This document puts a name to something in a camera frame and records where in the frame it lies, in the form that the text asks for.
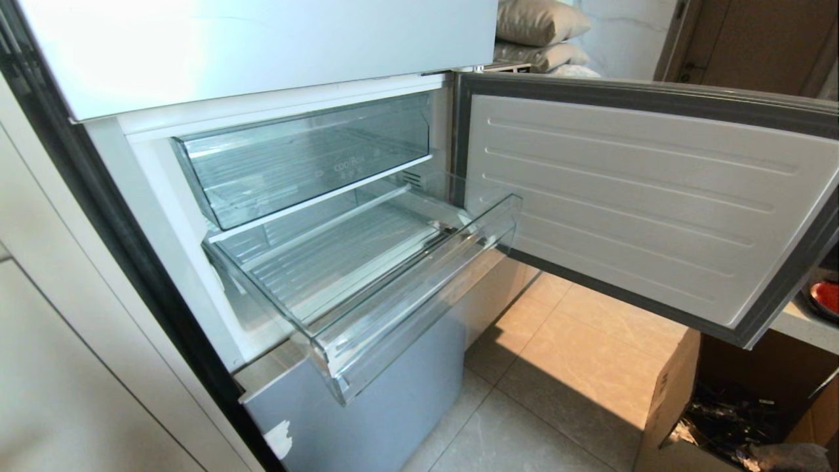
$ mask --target countertop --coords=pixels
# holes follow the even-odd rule
[[[793,300],[772,322],[772,329],[816,347],[839,354],[839,326],[811,316]]]

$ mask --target freezer drawer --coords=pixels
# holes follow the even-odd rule
[[[456,189],[468,195],[459,206]],[[242,326],[290,322],[346,403],[479,280],[458,275],[488,271],[485,253],[512,244],[520,207],[503,187],[404,172],[205,249],[263,307]]]
[[[430,93],[173,138],[204,216],[223,230],[429,154]]]

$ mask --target refrigerator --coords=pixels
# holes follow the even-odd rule
[[[522,264],[748,349],[839,239],[835,103],[482,73],[495,10],[3,4],[7,80],[266,469],[398,470]]]

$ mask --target open freezer door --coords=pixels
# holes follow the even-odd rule
[[[524,198],[514,258],[732,344],[839,238],[835,103],[460,74],[455,120],[455,172]]]

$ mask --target tiled floor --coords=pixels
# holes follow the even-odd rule
[[[629,472],[685,328],[542,274],[466,352],[460,398],[403,472]]]

